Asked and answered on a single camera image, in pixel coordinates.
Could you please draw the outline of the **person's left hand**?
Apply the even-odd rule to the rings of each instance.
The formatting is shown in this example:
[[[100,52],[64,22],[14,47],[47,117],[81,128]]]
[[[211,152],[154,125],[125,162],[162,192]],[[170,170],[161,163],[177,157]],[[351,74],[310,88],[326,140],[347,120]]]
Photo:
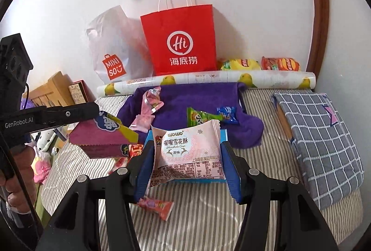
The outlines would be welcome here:
[[[13,158],[18,166],[23,183],[25,184],[29,198],[33,205],[36,200],[36,187],[33,179],[34,171],[32,169],[35,151],[32,147],[26,146],[20,154],[15,155]],[[5,180],[4,176],[1,176],[1,186],[5,187],[6,191],[9,193],[7,200],[10,207],[15,208],[21,214],[25,214],[30,211],[30,205],[27,203],[25,194],[16,176],[8,180]]]

